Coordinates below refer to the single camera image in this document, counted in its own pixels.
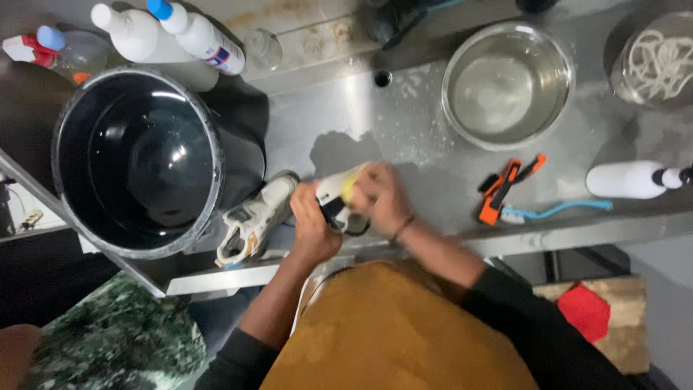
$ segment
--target white sneaker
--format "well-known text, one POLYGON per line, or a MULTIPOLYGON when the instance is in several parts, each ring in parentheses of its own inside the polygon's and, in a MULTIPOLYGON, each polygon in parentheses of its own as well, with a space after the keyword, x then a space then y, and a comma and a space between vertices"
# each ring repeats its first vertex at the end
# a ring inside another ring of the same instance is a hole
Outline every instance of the white sneaker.
POLYGON ((274 229, 291 217, 289 200, 299 181, 298 175, 291 171, 279 172, 254 199, 224 214, 229 231, 217 248, 215 263, 219 267, 239 264, 264 249, 274 229))

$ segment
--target black bucket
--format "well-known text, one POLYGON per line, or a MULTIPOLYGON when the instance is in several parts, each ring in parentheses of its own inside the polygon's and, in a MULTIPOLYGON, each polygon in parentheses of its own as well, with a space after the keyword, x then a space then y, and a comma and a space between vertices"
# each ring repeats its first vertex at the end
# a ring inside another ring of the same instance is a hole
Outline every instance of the black bucket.
POLYGON ((53 177, 67 214, 97 248, 158 259, 192 244, 222 203, 261 185, 258 141, 220 128, 202 99, 146 67, 87 80, 53 138, 53 177))

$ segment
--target bracelet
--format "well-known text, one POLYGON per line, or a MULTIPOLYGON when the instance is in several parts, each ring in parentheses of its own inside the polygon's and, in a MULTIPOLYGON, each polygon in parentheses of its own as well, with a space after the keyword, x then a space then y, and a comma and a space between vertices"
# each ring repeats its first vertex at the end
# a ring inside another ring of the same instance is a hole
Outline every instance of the bracelet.
POLYGON ((397 241, 397 238, 399 237, 399 235, 402 234, 402 232, 407 228, 407 226, 411 225, 415 219, 416 219, 415 215, 413 215, 413 214, 410 215, 409 218, 407 218, 407 220, 404 221, 404 223, 402 223, 402 226, 400 226, 399 229, 397 229, 397 231, 394 233, 394 235, 392 236, 390 241, 397 241))

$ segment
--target sink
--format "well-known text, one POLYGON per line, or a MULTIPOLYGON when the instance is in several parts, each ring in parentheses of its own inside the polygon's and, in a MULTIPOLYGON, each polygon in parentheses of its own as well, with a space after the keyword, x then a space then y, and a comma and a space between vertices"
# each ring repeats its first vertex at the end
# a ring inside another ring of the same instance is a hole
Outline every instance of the sink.
MULTIPOLYGON (((692 109, 650 110, 613 95, 605 61, 615 50, 614 42, 629 36, 619 29, 620 23, 644 2, 609 3, 611 8, 577 14, 566 14, 557 6, 532 21, 572 57, 577 87, 556 130, 517 151, 491 152, 470 144, 453 130, 443 112, 441 84, 448 59, 481 26, 444 37, 412 31, 393 51, 362 53, 251 82, 267 93, 270 104, 267 177, 291 169, 310 180, 368 160, 390 161, 400 172, 417 214, 484 256, 693 232, 690 188, 649 201, 614 200, 610 212, 566 210, 523 226, 483 226, 473 216, 481 201, 478 185, 509 158, 529 163, 537 153, 547 156, 541 170, 512 187, 506 197, 507 204, 534 211, 592 198, 585 177, 596 164, 652 159, 684 167, 693 162, 692 109), (392 81, 382 86, 388 74, 392 81)), ((435 25, 435 16, 429 18, 429 24, 435 25)), ((292 238, 292 228, 282 226, 270 240, 265 261, 176 278, 167 294, 266 283, 292 238)), ((371 231, 349 238, 340 255, 315 272, 389 255, 403 254, 371 231)))

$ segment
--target black sleeve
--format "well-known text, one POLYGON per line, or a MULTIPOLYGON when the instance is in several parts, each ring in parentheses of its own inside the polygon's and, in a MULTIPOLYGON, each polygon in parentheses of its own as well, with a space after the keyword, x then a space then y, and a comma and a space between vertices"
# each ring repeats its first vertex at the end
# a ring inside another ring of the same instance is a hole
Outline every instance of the black sleeve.
POLYGON ((558 307, 489 267, 460 304, 505 334, 541 389, 629 389, 613 364, 558 307))
POLYGON ((195 383, 195 390, 258 389, 277 356, 279 351, 236 328, 195 383))

